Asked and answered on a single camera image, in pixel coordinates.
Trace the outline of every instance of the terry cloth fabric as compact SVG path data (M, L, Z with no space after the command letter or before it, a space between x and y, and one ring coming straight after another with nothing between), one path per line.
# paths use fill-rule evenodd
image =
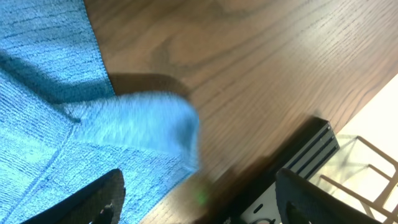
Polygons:
M137 223L198 169L195 110L171 93L115 96L82 0L2 0L0 17L0 223L115 168L120 223Z

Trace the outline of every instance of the wooden table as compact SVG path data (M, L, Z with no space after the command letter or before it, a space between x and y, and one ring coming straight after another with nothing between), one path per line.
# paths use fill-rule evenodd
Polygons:
M198 192L217 198L310 115L339 131L398 73L396 0L86 0L86 7L116 93L189 93L202 120L203 171L144 223L192 222L207 209Z

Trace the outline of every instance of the wooden surface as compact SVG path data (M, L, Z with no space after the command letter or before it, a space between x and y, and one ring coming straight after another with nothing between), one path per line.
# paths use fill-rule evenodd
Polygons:
M167 81L170 90L184 86L202 120L203 171L144 223L196 220L207 211L198 192L225 191L220 178L228 186L311 114L339 131L398 73L396 0L86 0L86 8L116 93L137 91L130 78L160 74L177 83Z

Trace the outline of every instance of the blue towel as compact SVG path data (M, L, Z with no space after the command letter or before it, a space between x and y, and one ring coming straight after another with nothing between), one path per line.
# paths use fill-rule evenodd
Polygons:
M0 223L114 168L120 223L137 223L198 169L195 110L171 93L115 96L82 0L2 0L0 17Z

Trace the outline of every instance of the brown wood grain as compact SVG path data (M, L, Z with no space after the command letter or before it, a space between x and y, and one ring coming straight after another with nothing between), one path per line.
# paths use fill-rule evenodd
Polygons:
M273 154L312 114L340 130L398 73L396 0L86 0L86 8L116 92L126 79L113 74L166 75L186 86L202 120L203 171L144 223L194 221L206 212L197 192Z

